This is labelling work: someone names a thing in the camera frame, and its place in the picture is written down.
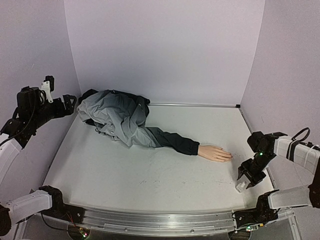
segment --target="gray jacket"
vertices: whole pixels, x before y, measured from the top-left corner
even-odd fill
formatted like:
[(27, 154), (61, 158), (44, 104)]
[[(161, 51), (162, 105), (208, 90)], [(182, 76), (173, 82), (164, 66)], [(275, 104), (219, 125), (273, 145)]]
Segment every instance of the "gray jacket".
[(163, 132), (158, 127), (145, 127), (149, 102), (142, 96), (105, 90), (83, 99), (77, 110), (83, 122), (92, 120), (99, 133), (121, 140), (129, 147), (172, 147), (180, 153), (197, 155), (198, 142)]

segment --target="black cable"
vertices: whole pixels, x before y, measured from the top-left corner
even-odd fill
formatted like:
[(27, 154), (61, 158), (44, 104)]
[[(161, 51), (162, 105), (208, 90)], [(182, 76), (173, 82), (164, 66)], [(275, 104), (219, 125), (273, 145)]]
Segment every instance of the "black cable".
[(274, 215), (276, 215), (279, 211), (280, 211), (280, 209), (281, 209), (281, 207), (275, 212), (275, 214)]
[(46, 101), (47, 95), (46, 95), (46, 92), (44, 90), (41, 90), (40, 93), (42, 94), (42, 96), (40, 94), (40, 98), (41, 98), (41, 104), (40, 105), (43, 105), (45, 103), (45, 101)]
[(22, 223), (22, 222), (25, 222), (25, 221), (29, 220), (31, 217), (33, 217), (33, 216), (34, 216), (34, 215), (27, 216), (26, 218), (24, 218), (24, 219), (22, 219), (22, 220), (18, 221), (16, 224), (20, 224), (20, 223)]
[(294, 140), (296, 140), (296, 137), (298, 137), (299, 135), (301, 135), (303, 132), (305, 132), (305, 131), (307, 131), (306, 132), (306, 134), (305, 134), (305, 136), (303, 137), (303, 138), (301, 138), (300, 140), (298, 140), (299, 142), (303, 142), (304, 140), (306, 140), (308, 137), (309, 137), (309, 135), (310, 135), (310, 128), (309, 127), (306, 127), (306, 128), (304, 128), (304, 129), (302, 129), (301, 131), (299, 131), (296, 135), (294, 135), (291, 139), (294, 141)]
[(54, 226), (50, 226), (50, 225), (46, 222), (46, 220), (45, 220), (44, 215), (42, 214), (42, 212), (41, 212), (41, 217), (42, 217), (42, 221), (44, 222), (44, 224), (47, 225), (49, 228), (54, 229), (54, 230), (59, 230), (59, 231), (68, 232), (67, 229), (62, 229), (62, 228), (57, 228), (57, 227), (54, 227)]
[(236, 230), (234, 230), (234, 231), (232, 232), (231, 236), (228, 236), (229, 239), (232, 239), (232, 237), (234, 236), (235, 232), (236, 232)]
[(14, 139), (15, 137), (19, 136), (20, 134), (22, 134), (24, 132), (24, 130), (26, 130), (26, 128), (28, 127), (28, 125), (30, 124), (31, 122), (31, 119), (32, 117), (34, 116), (34, 113), (35, 113), (35, 110), (36, 110), (36, 92), (35, 90), (33, 90), (33, 93), (34, 93), (34, 100), (33, 100), (33, 111), (32, 111), (32, 114), (31, 114), (31, 117), (28, 121), (28, 123), (25, 125), (25, 127), (23, 128), (22, 131), (18, 132), (16, 135), (14, 136), (11, 136), (11, 137), (8, 137), (6, 140), (4, 140), (3, 142), (0, 143), (0, 147), (5, 144), (6, 142), (10, 141), (11, 139)]

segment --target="white wall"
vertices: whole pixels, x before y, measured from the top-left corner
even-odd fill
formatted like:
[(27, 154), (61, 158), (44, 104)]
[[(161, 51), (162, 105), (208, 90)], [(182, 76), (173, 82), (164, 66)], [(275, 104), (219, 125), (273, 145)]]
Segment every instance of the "white wall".
[(235, 105), (252, 67), (264, 0), (65, 1), (82, 93)]
[[(320, 2), (265, 2), (260, 37), (241, 108), (254, 131), (293, 136), (310, 127), (309, 141), (320, 144)], [(288, 189), (313, 176), (287, 160), (272, 160), (277, 186)], [(297, 208), (305, 240), (320, 236), (320, 209)]]
[[(1, 128), (17, 107), (21, 88), (40, 86), (46, 75), (55, 77), (53, 97), (80, 94), (62, 0), (1, 1), (0, 52)], [(39, 128), (4, 178), (0, 202), (42, 184), (73, 118), (54, 119)]]

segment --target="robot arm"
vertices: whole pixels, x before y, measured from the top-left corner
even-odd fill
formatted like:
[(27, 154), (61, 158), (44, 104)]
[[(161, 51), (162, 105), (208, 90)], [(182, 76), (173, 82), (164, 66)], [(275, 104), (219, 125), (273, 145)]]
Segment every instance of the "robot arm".
[(54, 77), (46, 76), (41, 88), (26, 86), (17, 94), (17, 108), (0, 130), (0, 184), (20, 151), (31, 136), (51, 119), (74, 113), (77, 98), (63, 95), (53, 99)]
[[(74, 113), (77, 98), (63, 95), (53, 99), (54, 77), (46, 76), (41, 88), (24, 87), (17, 94), (17, 108), (0, 131), (0, 184), (2, 183), (12, 162), (27, 145), (31, 136), (51, 119), (63, 118)], [(6, 235), (11, 226), (19, 221), (43, 212), (52, 217), (80, 222), (84, 210), (81, 207), (63, 203), (59, 189), (42, 186), (39, 190), (22, 196), (16, 200), (0, 204), (0, 236)]]
[[(296, 137), (304, 131), (308, 131), (306, 136), (297, 140)], [(263, 171), (276, 156), (304, 167), (314, 174), (314, 178), (309, 186), (267, 192), (259, 196), (256, 208), (234, 212), (233, 216), (238, 229), (274, 221), (278, 219), (280, 208), (304, 206), (320, 208), (320, 148), (311, 142), (303, 142), (309, 134), (310, 129), (305, 128), (292, 138), (281, 132), (266, 135), (262, 132), (254, 132), (248, 138), (247, 142), (255, 155), (253, 159), (244, 161), (238, 168), (236, 189), (239, 192), (260, 183), (266, 176)]]

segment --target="jacket sleeve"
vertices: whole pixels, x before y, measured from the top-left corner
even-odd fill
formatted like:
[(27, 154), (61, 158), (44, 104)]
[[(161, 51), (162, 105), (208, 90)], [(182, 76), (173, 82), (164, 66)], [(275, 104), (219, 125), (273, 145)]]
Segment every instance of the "jacket sleeve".
[(158, 141), (160, 147), (170, 147), (179, 153), (186, 155), (198, 155), (198, 148), (200, 143), (193, 141), (190, 138), (182, 137), (177, 133), (169, 133), (162, 131), (158, 127), (146, 127), (155, 139)]

